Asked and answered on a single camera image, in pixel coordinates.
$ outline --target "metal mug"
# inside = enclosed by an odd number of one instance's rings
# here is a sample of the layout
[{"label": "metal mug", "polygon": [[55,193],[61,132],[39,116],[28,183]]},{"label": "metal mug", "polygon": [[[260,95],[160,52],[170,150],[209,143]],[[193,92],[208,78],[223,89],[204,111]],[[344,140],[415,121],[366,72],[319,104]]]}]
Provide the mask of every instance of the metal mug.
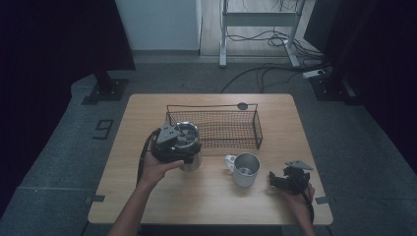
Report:
[{"label": "metal mug", "polygon": [[234,182],[241,187],[250,187],[257,178],[261,168],[258,158],[251,153],[226,155],[225,163],[233,175]]}]

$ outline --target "metal frame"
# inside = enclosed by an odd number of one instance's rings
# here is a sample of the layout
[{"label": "metal frame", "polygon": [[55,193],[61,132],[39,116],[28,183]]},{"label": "metal frame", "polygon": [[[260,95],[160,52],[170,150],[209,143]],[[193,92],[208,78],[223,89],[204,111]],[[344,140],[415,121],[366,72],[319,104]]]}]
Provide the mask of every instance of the metal frame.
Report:
[{"label": "metal frame", "polygon": [[226,67],[226,29],[227,27],[292,27],[291,34],[284,40],[285,50],[293,67],[299,67],[300,63],[295,55],[293,42],[300,19],[302,16],[305,0],[301,0],[297,12],[285,13],[237,13],[227,12],[227,1],[223,1],[221,13],[221,42],[220,62],[221,68]]}]

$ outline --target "wooden table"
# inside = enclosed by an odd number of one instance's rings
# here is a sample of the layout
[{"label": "wooden table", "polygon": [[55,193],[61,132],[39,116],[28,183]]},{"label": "wooden table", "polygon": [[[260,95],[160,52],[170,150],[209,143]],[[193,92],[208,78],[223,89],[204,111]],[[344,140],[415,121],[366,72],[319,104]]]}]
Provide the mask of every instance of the wooden table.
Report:
[{"label": "wooden table", "polygon": [[[268,182],[268,173],[283,175],[285,162],[303,160],[314,168],[315,198],[325,191],[294,100],[289,94],[134,94],[131,96],[107,160],[94,202],[91,223],[113,223],[135,189],[139,155],[148,135],[165,121],[166,105],[258,103],[263,142],[260,149],[204,148],[194,172],[166,173],[150,195],[142,223],[152,224],[294,224],[285,201]],[[224,165],[226,154],[254,153],[261,162],[255,183],[237,186]],[[328,204],[313,203],[315,224],[328,225]]]}]

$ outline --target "wire basket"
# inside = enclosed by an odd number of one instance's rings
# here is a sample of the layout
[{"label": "wire basket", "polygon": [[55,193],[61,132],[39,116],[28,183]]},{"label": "wire basket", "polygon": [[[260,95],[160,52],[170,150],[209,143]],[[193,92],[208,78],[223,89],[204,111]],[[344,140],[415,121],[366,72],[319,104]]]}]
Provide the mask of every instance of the wire basket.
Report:
[{"label": "wire basket", "polygon": [[257,148],[263,140],[258,104],[188,106],[167,105],[170,125],[191,122],[197,126],[203,148]]}]

